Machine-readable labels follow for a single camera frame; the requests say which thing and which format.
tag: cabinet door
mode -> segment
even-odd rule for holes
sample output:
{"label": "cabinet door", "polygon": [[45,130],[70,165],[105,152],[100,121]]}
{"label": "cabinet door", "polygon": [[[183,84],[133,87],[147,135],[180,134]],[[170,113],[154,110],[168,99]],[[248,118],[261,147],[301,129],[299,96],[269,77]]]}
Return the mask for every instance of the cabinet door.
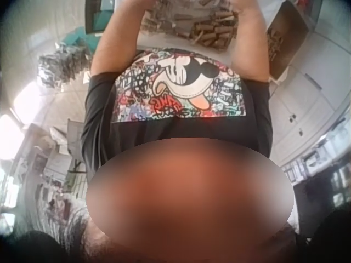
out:
{"label": "cabinet door", "polygon": [[287,79],[277,88],[275,94],[299,122],[316,103],[320,90],[312,85],[302,73],[290,67]]}
{"label": "cabinet door", "polygon": [[326,99],[319,96],[304,118],[275,146],[275,152],[281,163],[293,160],[316,143],[318,136],[327,132],[329,126],[326,123],[333,114],[334,110]]}
{"label": "cabinet door", "polygon": [[276,94],[273,94],[269,101],[269,109],[273,125],[273,144],[277,144],[291,131],[296,122]]}
{"label": "cabinet door", "polygon": [[350,54],[316,33],[304,43],[294,67],[320,89],[336,110],[350,90]]}

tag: hand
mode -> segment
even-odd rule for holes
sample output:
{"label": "hand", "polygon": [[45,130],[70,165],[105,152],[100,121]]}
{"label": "hand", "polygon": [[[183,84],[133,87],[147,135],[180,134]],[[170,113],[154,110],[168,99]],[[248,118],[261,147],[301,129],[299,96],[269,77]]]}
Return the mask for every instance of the hand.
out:
{"label": "hand", "polygon": [[257,0],[230,0],[233,10],[242,13],[247,10],[259,10]]}

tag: cardboard box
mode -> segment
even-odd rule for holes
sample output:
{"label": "cardboard box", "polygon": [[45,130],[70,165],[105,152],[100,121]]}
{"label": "cardboard box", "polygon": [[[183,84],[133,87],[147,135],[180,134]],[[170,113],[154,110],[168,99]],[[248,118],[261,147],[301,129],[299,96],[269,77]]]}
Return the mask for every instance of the cardboard box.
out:
{"label": "cardboard box", "polygon": [[309,28],[290,1],[283,2],[269,28],[277,31],[283,38],[280,51],[270,62],[270,75],[278,80],[305,41]]}

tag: graphic print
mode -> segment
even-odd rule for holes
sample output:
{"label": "graphic print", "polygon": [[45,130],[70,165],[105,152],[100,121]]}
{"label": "graphic print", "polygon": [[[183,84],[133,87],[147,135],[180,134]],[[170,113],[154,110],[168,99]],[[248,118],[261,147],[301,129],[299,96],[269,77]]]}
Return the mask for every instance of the graphic print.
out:
{"label": "graphic print", "polygon": [[240,77],[182,50],[143,53],[116,80],[116,91],[112,122],[246,115]]}

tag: bright window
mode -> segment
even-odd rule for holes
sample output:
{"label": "bright window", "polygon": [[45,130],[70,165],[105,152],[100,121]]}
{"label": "bright window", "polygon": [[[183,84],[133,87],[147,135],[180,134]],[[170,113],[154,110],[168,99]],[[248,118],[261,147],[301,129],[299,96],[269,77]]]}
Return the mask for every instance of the bright window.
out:
{"label": "bright window", "polygon": [[0,117],[0,159],[10,160],[15,158],[24,135],[16,123],[8,116]]}
{"label": "bright window", "polygon": [[24,124],[30,124],[38,114],[40,102],[39,87],[36,82],[31,82],[14,100],[14,110]]}

